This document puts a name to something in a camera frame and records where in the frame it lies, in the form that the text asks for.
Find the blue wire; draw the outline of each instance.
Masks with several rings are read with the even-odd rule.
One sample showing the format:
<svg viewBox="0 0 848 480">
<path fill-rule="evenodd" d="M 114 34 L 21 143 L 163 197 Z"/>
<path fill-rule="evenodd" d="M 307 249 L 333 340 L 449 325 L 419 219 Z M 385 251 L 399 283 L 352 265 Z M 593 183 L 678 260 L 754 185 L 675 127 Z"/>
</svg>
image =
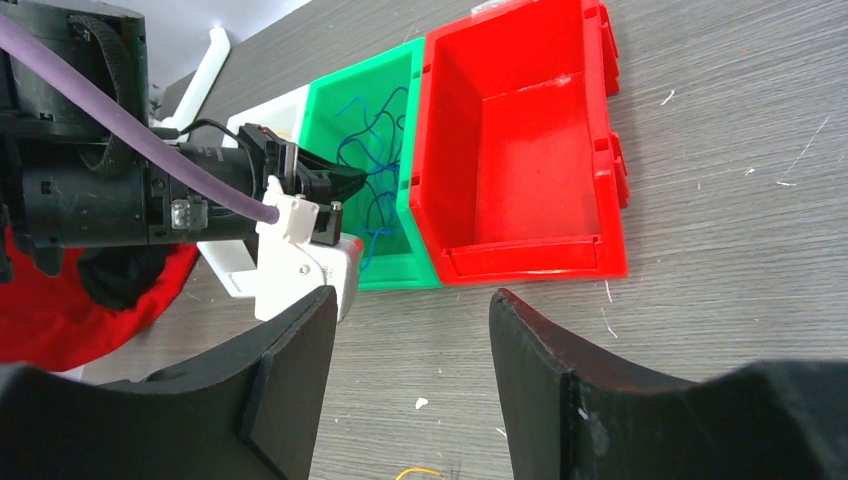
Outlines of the blue wire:
<svg viewBox="0 0 848 480">
<path fill-rule="evenodd" d="M 406 119 L 406 114 L 401 114 L 397 118 L 394 118 L 391 113 L 389 113 L 386 109 L 391 104 L 392 100 L 394 100 L 395 96 L 398 95 L 399 92 L 405 92 L 407 95 L 409 94 L 409 89 L 403 86 L 396 88 L 388 97 L 386 102 L 383 104 L 383 108 L 374 115 L 373 120 L 369 122 L 368 113 L 367 113 L 367 105 L 365 99 L 361 96 L 354 97 L 347 105 L 345 105 L 342 109 L 336 112 L 335 116 L 338 117 L 348 109 L 350 109 L 353 105 L 357 103 L 362 104 L 362 118 L 363 123 L 365 124 L 365 128 L 359 132 L 348 135 L 344 140 L 342 140 L 339 148 L 336 151 L 336 162 L 350 166 L 350 164 L 345 159 L 342 154 L 342 150 L 349 145 L 358 145 L 361 148 L 362 152 L 364 152 L 366 158 L 374 164 L 373 168 L 366 167 L 364 170 L 368 174 L 368 180 L 365 182 L 365 185 L 371 191 L 372 199 L 368 203 L 366 208 L 357 209 L 359 212 L 359 220 L 362 225 L 361 228 L 353 232 L 354 235 L 367 234 L 371 237 L 371 244 L 368 247 L 368 252 L 365 255 L 365 259 L 360 266 L 360 271 L 364 271 L 371 264 L 371 261 L 374 258 L 377 248 L 377 241 L 380 237 L 389 237 L 395 232 L 401 231 L 400 226 L 392 225 L 396 224 L 398 220 L 398 214 L 396 209 L 397 203 L 397 194 L 398 194 L 398 182 L 399 182 L 399 174 L 400 174 L 400 157 L 403 151 L 403 135 L 400 135 L 400 143 L 398 144 L 397 151 L 395 151 L 395 143 L 398 138 L 398 130 L 401 132 L 404 130 L 404 126 L 401 124 L 401 121 Z M 383 138 L 377 134 L 375 131 L 375 127 L 380 122 L 381 118 L 387 116 L 392 122 L 392 138 L 389 144 L 389 155 L 386 161 L 383 161 L 383 157 L 386 153 L 386 144 Z M 374 155 L 365 142 L 359 138 L 361 135 L 369 134 L 377 139 L 378 146 L 380 148 L 380 152 L 378 155 Z M 391 175 L 391 187 L 386 185 L 386 174 Z M 377 188 L 382 187 L 382 193 L 377 193 Z M 374 209 L 376 208 L 376 213 L 379 216 L 380 226 L 379 228 L 371 227 L 371 217 L 374 213 Z"/>
</svg>

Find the red bin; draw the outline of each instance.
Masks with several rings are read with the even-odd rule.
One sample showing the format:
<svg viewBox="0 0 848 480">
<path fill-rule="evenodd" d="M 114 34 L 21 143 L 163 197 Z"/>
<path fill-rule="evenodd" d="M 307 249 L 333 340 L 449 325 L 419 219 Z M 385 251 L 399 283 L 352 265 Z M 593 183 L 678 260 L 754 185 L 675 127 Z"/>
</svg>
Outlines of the red bin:
<svg viewBox="0 0 848 480">
<path fill-rule="evenodd" d="M 410 209 L 444 284 L 627 274 L 598 0 L 514 0 L 427 36 Z"/>
</svg>

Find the wooden table surface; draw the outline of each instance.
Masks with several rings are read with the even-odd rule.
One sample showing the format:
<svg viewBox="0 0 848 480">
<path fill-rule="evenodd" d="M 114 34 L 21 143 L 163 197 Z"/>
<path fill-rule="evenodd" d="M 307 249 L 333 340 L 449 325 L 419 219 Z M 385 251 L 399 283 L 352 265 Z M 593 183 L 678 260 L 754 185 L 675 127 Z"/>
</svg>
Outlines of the wooden table surface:
<svg viewBox="0 0 848 480">
<path fill-rule="evenodd" d="M 226 121 L 478 2 L 313 0 L 234 48 L 202 116 Z M 758 358 L 848 356 L 848 3 L 608 6 L 630 278 L 609 283 L 611 301 L 603 281 L 510 287 L 598 345 L 689 379 Z M 452 480 L 512 478 L 487 331 L 494 290 L 360 294 L 338 332 L 312 478 L 393 479 L 419 464 Z M 201 261 L 167 314 L 85 378 L 138 379 L 255 324 L 251 302 L 229 299 Z M 416 410 L 419 398 L 429 404 Z"/>
</svg>

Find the purple cable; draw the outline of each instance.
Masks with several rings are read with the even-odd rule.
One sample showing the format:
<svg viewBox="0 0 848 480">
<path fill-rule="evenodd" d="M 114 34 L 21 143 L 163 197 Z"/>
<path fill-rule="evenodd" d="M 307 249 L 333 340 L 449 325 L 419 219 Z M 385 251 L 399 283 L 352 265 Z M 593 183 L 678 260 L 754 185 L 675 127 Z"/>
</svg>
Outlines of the purple cable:
<svg viewBox="0 0 848 480">
<path fill-rule="evenodd" d="M 68 97 L 106 129 L 192 190 L 257 222 L 277 223 L 276 208 L 250 198 L 168 146 L 108 95 L 18 24 L 0 15 L 0 49 Z"/>
</svg>

